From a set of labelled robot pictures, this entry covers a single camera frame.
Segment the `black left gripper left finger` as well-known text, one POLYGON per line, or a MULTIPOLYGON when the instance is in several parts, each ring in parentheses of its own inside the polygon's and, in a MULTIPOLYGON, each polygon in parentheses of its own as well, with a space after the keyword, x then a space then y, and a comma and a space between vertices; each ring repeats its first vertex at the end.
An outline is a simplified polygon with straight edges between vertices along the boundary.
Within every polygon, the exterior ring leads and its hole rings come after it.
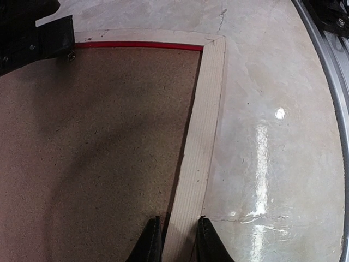
POLYGON ((148 220, 126 262, 162 261, 161 219, 155 216, 148 220))

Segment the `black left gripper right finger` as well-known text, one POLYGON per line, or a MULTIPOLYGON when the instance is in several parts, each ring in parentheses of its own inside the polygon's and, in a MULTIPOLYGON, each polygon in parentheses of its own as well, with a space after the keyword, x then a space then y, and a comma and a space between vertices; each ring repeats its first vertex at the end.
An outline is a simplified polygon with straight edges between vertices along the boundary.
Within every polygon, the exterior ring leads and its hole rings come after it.
POLYGON ((196 261, 234 262, 210 219, 205 216, 197 222, 196 261))

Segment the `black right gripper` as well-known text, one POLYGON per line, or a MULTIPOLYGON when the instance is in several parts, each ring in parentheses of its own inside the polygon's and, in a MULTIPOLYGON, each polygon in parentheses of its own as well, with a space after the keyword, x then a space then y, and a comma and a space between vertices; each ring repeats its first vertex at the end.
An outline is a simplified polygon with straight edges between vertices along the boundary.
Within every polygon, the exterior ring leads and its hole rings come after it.
POLYGON ((1 1, 1 76, 39 60, 75 58, 71 15, 39 27, 35 24, 60 6, 57 0, 1 1))

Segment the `red wooden picture frame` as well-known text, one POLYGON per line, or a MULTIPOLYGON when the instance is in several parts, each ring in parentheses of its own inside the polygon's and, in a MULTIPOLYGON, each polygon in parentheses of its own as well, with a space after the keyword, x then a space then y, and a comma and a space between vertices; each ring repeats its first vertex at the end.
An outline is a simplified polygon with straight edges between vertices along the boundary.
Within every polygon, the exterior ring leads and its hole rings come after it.
POLYGON ((77 32, 75 41, 78 47, 88 48, 140 44, 202 51, 184 156, 163 249, 163 261, 190 261, 212 161, 224 79, 226 38, 163 29, 107 29, 77 32))

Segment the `brown backing cardboard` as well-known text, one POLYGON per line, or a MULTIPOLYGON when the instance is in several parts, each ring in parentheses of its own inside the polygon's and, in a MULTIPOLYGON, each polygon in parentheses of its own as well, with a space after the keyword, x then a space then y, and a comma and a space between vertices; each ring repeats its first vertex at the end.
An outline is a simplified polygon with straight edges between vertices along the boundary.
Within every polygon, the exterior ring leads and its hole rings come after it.
POLYGON ((167 222, 200 62, 78 49, 1 77, 1 261, 125 261, 167 222))

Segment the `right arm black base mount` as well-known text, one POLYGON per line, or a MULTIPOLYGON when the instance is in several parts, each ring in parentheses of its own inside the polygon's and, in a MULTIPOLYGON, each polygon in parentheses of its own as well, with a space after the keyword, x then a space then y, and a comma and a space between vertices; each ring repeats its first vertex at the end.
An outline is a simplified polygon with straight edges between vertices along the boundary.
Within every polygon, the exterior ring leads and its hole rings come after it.
POLYGON ((319 29, 348 38, 348 0, 304 0, 303 3, 319 29))

